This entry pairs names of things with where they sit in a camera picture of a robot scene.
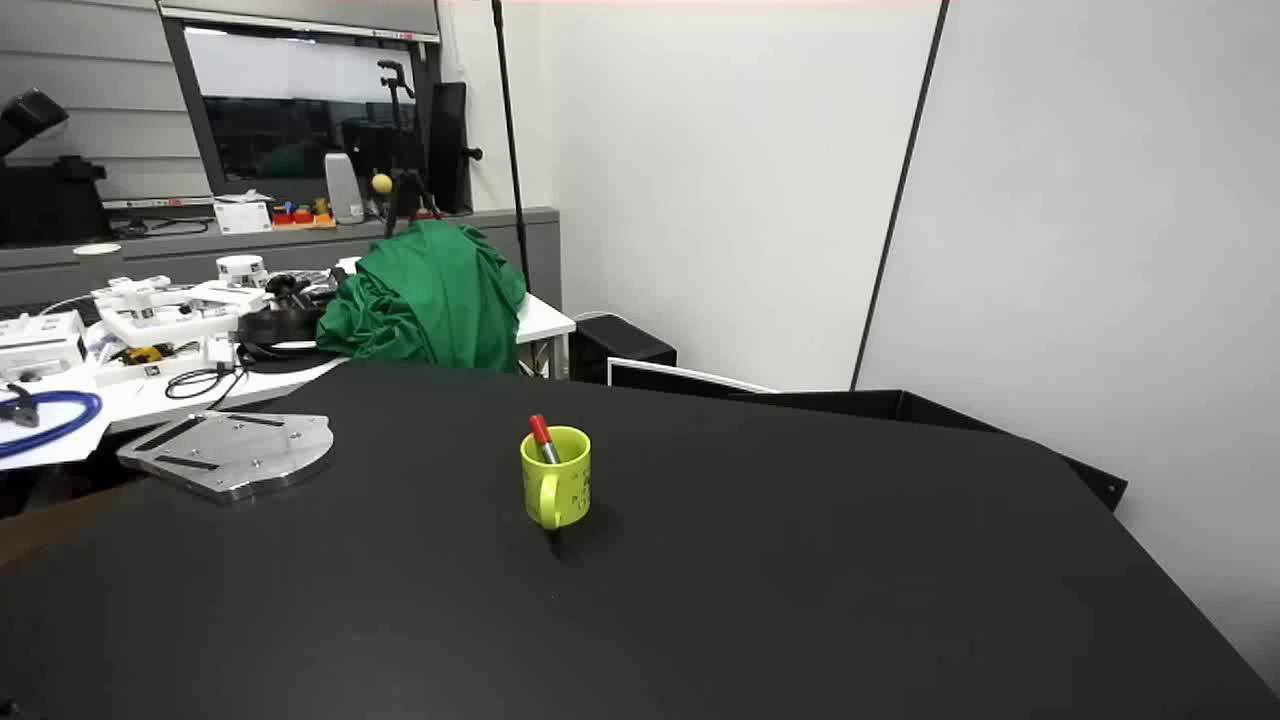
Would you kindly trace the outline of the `black box on floor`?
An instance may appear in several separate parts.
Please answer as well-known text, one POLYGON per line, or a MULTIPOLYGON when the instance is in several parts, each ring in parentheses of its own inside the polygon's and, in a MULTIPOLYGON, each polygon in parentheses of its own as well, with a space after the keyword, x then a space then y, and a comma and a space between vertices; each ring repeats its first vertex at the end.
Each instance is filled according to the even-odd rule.
POLYGON ((580 385, 646 386, 647 365, 675 365, 675 348, 623 317, 587 317, 567 336, 567 374, 580 385))

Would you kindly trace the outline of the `white robot parts pile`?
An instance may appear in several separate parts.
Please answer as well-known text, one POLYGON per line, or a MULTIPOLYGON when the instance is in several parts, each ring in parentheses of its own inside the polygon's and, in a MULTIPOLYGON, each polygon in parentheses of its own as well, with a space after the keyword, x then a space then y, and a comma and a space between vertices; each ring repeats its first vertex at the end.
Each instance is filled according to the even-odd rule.
POLYGON ((175 284, 171 277, 111 277, 91 291, 101 328, 126 348, 209 348, 233 338, 250 311, 273 305, 268 262, 254 253, 221 254, 215 277, 201 284, 175 284))

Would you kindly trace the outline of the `dark window monitor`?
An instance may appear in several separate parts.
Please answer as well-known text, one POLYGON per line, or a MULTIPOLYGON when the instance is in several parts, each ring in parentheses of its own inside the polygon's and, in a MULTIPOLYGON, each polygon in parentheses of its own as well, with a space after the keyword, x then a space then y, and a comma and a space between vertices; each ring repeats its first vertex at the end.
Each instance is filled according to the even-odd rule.
POLYGON ((165 38, 215 195, 312 195, 325 189, 330 153, 344 153, 357 177, 383 172, 394 163, 394 108, 382 61, 406 62, 417 90, 407 142, 426 146, 439 61, 427 38, 198 17, 170 17, 165 38))

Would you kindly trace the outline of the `grey metal plate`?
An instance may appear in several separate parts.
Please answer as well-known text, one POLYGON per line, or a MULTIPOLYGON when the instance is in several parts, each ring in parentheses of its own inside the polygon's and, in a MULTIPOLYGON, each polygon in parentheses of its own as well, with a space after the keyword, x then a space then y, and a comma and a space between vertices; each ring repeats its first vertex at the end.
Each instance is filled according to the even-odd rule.
POLYGON ((246 500, 308 470, 334 442, 334 422, 308 411, 194 411, 137 435, 122 461, 215 500, 246 500))

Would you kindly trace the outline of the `black tripod stand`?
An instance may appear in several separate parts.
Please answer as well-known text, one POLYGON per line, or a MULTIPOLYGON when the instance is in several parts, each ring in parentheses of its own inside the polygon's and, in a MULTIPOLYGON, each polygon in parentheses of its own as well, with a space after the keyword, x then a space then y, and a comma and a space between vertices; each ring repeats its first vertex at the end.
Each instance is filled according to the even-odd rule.
POLYGON ((402 223, 417 223, 419 216, 438 216, 439 202, 427 190, 426 166, 407 142, 407 105, 417 90, 407 88, 407 73, 402 61, 376 62, 382 83, 388 88, 394 108, 394 166, 388 166, 388 190, 383 190, 383 234, 398 234, 402 223))

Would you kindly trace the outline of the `green cloth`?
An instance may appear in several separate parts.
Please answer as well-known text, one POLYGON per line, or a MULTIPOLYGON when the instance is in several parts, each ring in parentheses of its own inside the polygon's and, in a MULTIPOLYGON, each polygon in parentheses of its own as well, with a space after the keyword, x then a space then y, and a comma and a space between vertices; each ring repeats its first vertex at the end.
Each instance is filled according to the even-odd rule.
POLYGON ((316 318, 350 360, 517 368, 523 277, 475 228, 426 219, 376 240, 316 318))

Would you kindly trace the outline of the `yellow-green mug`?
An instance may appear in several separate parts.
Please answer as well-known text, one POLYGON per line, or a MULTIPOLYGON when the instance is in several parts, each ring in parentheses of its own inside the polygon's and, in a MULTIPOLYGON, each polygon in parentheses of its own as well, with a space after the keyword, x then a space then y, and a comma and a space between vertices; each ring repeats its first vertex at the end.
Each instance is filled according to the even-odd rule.
POLYGON ((592 435, 576 422, 552 422, 547 435, 555 463, 544 461, 538 435, 521 439, 523 515, 544 533, 559 533, 592 511, 592 435))

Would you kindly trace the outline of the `red capped pen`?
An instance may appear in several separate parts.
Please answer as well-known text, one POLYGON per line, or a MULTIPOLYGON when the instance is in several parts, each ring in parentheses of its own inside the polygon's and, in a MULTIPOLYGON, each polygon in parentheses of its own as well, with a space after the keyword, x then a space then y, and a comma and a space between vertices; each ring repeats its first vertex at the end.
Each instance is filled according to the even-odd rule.
POLYGON ((555 452, 555 439, 552 439, 552 430, 547 430, 547 420, 544 420, 544 417, 530 417, 530 430, 534 430, 544 463, 559 463, 559 452, 555 452))

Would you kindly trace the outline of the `black headphones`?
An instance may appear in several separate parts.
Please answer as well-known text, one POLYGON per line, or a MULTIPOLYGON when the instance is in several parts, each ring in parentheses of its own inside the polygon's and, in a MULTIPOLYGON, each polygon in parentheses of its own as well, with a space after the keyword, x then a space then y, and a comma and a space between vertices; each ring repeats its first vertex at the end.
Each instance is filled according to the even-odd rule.
POLYGON ((254 368, 303 368, 321 365, 316 324, 330 294, 312 294, 301 277, 273 277, 268 305, 235 324, 242 357, 254 368))

